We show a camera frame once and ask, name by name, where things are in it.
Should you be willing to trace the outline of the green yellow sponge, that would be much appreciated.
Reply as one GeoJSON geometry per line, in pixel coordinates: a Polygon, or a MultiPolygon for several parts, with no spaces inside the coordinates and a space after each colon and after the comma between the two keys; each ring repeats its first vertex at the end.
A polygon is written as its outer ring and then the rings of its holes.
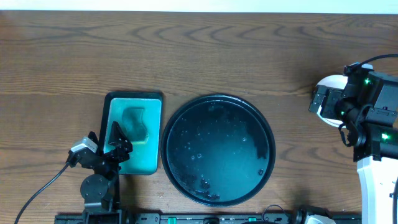
{"type": "Polygon", "coordinates": [[[143,122],[144,108],[129,107],[122,113],[125,135],[133,144],[145,144],[147,128],[143,122]]]}

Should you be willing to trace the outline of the white plate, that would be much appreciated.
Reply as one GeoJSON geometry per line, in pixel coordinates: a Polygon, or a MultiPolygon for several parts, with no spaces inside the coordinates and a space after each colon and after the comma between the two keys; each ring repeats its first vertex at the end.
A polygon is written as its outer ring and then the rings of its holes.
{"type": "Polygon", "coordinates": [[[325,119],[316,115],[325,123],[334,127],[347,127],[349,124],[360,125],[372,123],[371,113],[375,110],[373,96],[377,84],[377,74],[372,65],[355,63],[345,68],[342,75],[331,75],[323,78],[317,85],[326,85],[333,88],[347,89],[350,102],[350,113],[345,120],[325,119]]]}

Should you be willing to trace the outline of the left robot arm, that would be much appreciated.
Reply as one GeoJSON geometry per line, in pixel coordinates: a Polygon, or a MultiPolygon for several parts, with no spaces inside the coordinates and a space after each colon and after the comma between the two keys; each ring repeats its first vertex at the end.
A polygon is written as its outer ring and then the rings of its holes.
{"type": "Polygon", "coordinates": [[[109,144],[115,149],[107,153],[97,151],[94,132],[76,142],[68,152],[67,165],[94,171],[81,184],[80,193],[84,199],[84,223],[131,223],[131,214],[121,208],[119,194],[120,163],[129,160],[133,146],[123,133],[118,122],[113,122],[109,144]]]}

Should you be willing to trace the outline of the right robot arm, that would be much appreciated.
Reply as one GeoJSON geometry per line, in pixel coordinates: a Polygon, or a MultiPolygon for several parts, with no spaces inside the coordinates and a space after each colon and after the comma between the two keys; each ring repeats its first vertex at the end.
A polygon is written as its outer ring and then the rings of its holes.
{"type": "Polygon", "coordinates": [[[397,78],[384,73],[320,80],[309,110],[353,148],[363,223],[397,223],[397,78]]]}

